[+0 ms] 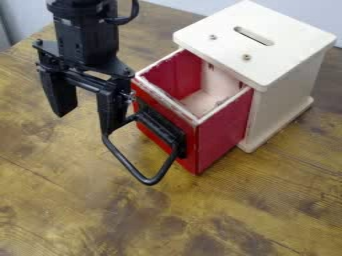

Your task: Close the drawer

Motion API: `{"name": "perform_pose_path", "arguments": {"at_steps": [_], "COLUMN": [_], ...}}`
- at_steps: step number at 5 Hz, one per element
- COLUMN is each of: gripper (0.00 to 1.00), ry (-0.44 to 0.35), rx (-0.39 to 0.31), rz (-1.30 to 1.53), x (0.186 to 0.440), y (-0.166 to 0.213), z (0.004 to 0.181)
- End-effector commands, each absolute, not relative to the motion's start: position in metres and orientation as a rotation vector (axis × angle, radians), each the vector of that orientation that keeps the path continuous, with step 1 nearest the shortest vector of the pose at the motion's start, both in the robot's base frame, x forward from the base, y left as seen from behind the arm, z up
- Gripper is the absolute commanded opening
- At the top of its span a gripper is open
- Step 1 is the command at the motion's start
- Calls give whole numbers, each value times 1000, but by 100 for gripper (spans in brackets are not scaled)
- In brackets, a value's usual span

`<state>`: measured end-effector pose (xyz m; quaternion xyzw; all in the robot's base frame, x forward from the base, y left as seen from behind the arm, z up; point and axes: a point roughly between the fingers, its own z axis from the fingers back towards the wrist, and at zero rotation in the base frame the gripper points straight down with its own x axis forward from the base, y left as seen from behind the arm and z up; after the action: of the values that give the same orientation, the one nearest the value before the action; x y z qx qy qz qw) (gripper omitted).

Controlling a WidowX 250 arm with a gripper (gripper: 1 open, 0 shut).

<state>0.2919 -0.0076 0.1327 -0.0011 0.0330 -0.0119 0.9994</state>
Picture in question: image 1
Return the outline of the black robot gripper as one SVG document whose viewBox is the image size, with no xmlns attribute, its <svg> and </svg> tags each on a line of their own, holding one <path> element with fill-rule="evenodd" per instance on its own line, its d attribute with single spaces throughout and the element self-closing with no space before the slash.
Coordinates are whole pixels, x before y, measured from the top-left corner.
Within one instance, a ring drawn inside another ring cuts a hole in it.
<svg viewBox="0 0 342 256">
<path fill-rule="evenodd" d="M 77 87 L 66 76 L 95 71 L 111 76 L 119 92 L 129 93 L 134 72 L 118 59 L 119 27 L 135 19 L 135 0 L 131 13 L 121 16 L 118 0 L 47 0 L 54 16 L 57 40 L 38 39 L 39 75 L 54 113 L 63 117 L 78 107 Z"/>
</svg>

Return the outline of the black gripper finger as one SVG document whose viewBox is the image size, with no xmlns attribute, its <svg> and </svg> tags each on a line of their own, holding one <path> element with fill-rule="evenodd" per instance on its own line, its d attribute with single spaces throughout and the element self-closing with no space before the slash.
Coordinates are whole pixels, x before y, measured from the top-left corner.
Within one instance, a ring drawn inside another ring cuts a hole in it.
<svg viewBox="0 0 342 256">
<path fill-rule="evenodd" d="M 97 94 L 101 129 L 110 135 L 125 123 L 131 101 L 131 80 L 110 79 Z"/>
</svg>

